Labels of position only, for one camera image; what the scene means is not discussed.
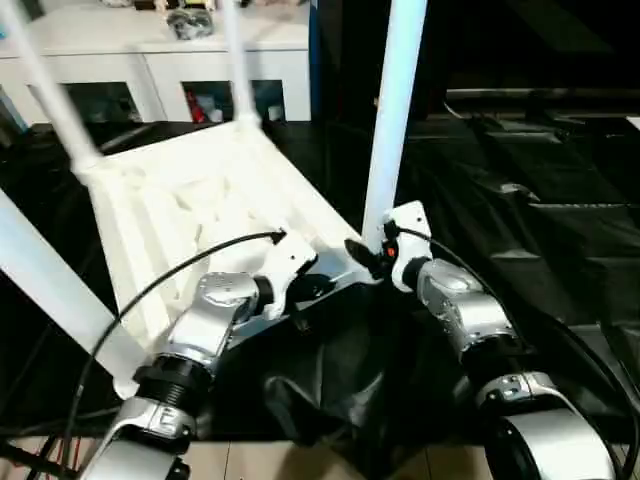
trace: white shelf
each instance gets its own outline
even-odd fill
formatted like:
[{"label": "white shelf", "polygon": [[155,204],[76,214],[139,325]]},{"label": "white shelf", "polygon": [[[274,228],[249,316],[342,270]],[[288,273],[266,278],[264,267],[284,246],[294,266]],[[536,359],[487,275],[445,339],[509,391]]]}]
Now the white shelf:
[{"label": "white shelf", "polygon": [[[30,25],[43,55],[224,52],[221,14],[214,12],[214,34],[175,40],[163,17],[132,8],[79,5],[61,8]],[[241,11],[240,31],[249,51],[308,50],[309,3],[249,7]],[[16,58],[9,39],[0,40],[0,58]]]}]

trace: black cloth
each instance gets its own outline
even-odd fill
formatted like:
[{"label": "black cloth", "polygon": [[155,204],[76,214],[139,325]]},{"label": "black cloth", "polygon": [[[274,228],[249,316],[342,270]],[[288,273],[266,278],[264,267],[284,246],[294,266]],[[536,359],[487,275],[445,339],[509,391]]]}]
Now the black cloth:
[{"label": "black cloth", "polygon": [[[131,134],[135,128],[90,132],[113,153],[202,127],[157,123]],[[359,229],[371,132],[304,123],[266,129]],[[130,138],[114,145],[122,134]],[[494,285],[543,365],[616,441],[628,428],[619,399],[541,319],[570,325],[619,372],[605,328],[618,358],[637,365],[638,146],[640,132],[624,121],[432,120],[409,132],[397,195],[397,203],[423,201],[434,236]],[[0,184],[113,308],[88,194],[47,127],[32,129],[3,155]],[[35,339],[50,333],[2,428],[63,417],[85,354],[6,278],[3,287],[3,390]],[[207,437],[325,438],[361,471],[382,475],[425,443],[475,440],[469,400],[463,372],[424,309],[388,285],[354,285],[224,357]],[[96,367],[82,410],[117,404],[109,376]],[[81,422],[80,431],[97,433],[104,421]]]}]

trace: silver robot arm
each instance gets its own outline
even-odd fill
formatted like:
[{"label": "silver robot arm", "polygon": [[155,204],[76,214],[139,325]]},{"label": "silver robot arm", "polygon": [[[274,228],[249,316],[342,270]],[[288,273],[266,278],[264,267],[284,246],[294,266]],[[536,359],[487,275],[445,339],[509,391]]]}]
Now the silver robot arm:
[{"label": "silver robot arm", "polygon": [[234,326],[252,316],[282,315],[286,291],[316,257],[297,234],[273,247],[256,275],[210,273],[168,332],[150,365],[141,367],[136,395],[126,400],[80,473],[81,480],[184,480],[180,458],[196,435],[196,418],[213,387]]},{"label": "silver robot arm", "polygon": [[388,212],[392,281],[413,291],[446,332],[476,394],[485,451],[496,480],[613,480],[607,448],[586,418],[544,372],[517,359],[523,353],[500,302],[467,270],[434,259],[420,202]]}]

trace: white plastic part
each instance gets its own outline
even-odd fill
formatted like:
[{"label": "white plastic part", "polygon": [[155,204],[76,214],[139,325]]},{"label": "white plastic part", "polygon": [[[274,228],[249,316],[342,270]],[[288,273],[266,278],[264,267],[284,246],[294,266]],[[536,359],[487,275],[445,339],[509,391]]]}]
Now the white plastic part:
[{"label": "white plastic part", "polygon": [[22,7],[15,0],[0,0],[0,20],[31,73],[40,101],[73,161],[74,171],[91,167],[101,155],[82,127],[68,95],[51,78],[42,58],[36,52],[26,28],[26,16]]},{"label": "white plastic part", "polygon": [[[431,238],[431,228],[424,212],[424,207],[419,201],[405,203],[400,207],[389,210],[384,214],[383,224],[393,220],[396,226],[414,230]],[[402,292],[410,292],[411,288],[405,285],[402,275],[405,268],[414,258],[428,257],[431,254],[431,243],[409,233],[400,233],[396,239],[398,243],[398,257],[391,270],[393,285]]]},{"label": "white plastic part", "polygon": [[257,274],[266,277],[273,290],[273,302],[265,305],[264,316],[275,320],[282,315],[287,300],[287,289],[302,267],[316,257],[316,252],[296,232],[290,231],[272,247]]},{"label": "white plastic part", "polygon": [[427,0],[393,0],[382,70],[362,237],[372,252],[382,247],[381,223],[393,207]]},{"label": "white plastic part", "polygon": [[247,74],[247,60],[238,26],[238,7],[235,0],[222,0],[222,17],[227,47],[231,55],[231,90],[233,92],[234,120],[259,124],[253,103],[253,88]]},{"label": "white plastic part", "polygon": [[[113,315],[0,190],[0,268],[85,350],[90,351]],[[10,318],[7,321],[21,321]],[[145,352],[121,327],[98,362],[126,387]]]}]

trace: white cabinet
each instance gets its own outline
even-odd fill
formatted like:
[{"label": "white cabinet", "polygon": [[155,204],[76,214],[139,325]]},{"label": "white cabinet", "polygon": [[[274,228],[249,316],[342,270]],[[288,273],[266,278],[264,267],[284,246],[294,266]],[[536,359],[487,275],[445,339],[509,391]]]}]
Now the white cabinet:
[{"label": "white cabinet", "polygon": [[[229,81],[226,57],[222,52],[147,55],[147,64],[169,120],[192,120],[186,99],[189,87],[197,92],[199,89],[196,84],[202,83],[200,91],[205,91],[209,84],[210,90],[214,91],[215,84]],[[280,83],[278,88],[282,92],[286,120],[310,120],[308,52],[249,52],[247,61],[249,78]],[[259,86],[259,82],[254,82],[254,87]],[[260,97],[257,98],[257,104],[260,110]]]},{"label": "white cabinet", "polygon": [[[212,36],[177,41],[156,12],[74,2],[29,26],[54,78],[72,85],[72,99],[116,92],[118,98],[130,98],[143,122],[191,121],[185,85],[204,97],[209,86],[219,91],[220,82],[229,81],[224,25],[217,12]],[[277,86],[287,120],[311,118],[308,20],[309,4],[254,6],[240,15],[249,77],[258,82],[256,90]],[[27,125],[47,122],[30,84],[9,39],[0,40],[0,86]],[[91,115],[85,119],[94,120]]]},{"label": "white cabinet", "polygon": [[[72,99],[75,99],[74,94],[81,94],[82,85],[92,85],[93,88],[90,90],[96,92],[94,96],[98,97],[95,102],[106,101],[109,93],[117,91],[114,87],[121,84],[123,94],[118,97],[112,96],[108,100],[114,102],[124,98],[126,101],[130,98],[132,109],[135,110],[133,116],[143,122],[165,118],[143,55],[47,56],[46,61],[58,82],[75,87],[70,91]],[[27,125],[49,121],[19,59],[0,59],[0,85]],[[86,110],[86,107],[83,108],[80,103],[77,106],[81,112]]]}]

